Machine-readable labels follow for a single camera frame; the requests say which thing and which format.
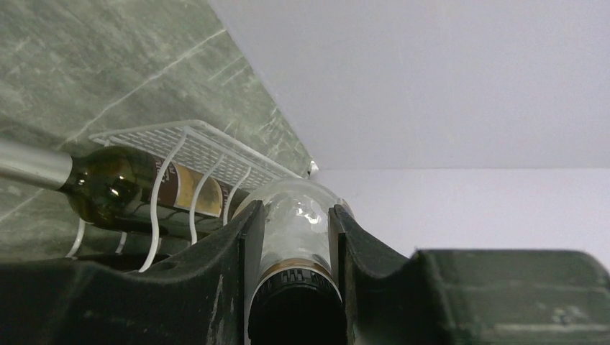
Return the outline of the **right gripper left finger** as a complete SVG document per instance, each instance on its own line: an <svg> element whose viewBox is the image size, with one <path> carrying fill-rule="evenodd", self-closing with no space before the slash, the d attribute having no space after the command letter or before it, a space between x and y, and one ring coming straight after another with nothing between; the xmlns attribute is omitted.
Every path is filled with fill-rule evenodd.
<svg viewBox="0 0 610 345"><path fill-rule="evenodd" d="M1 266L3 344L243 344L264 226L253 201L142 273L55 259Z"/></svg>

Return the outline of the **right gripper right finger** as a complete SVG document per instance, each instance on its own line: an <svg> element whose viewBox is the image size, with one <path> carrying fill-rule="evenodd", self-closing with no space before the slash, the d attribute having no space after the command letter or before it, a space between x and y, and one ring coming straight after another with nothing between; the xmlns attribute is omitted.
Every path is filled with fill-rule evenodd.
<svg viewBox="0 0 610 345"><path fill-rule="evenodd" d="M569 250L399 254L329 210L349 344L607 344L609 273Z"/></svg>

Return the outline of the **clear bottle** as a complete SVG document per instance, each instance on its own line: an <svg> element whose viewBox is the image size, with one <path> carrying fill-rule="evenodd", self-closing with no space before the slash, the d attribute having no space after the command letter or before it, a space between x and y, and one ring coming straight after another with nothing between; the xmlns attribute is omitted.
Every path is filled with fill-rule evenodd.
<svg viewBox="0 0 610 345"><path fill-rule="evenodd" d="M307 179L274 180L237 207L261 201L264 232L247 307L250 344L346 344L342 296L332 276L329 210L342 199Z"/></svg>

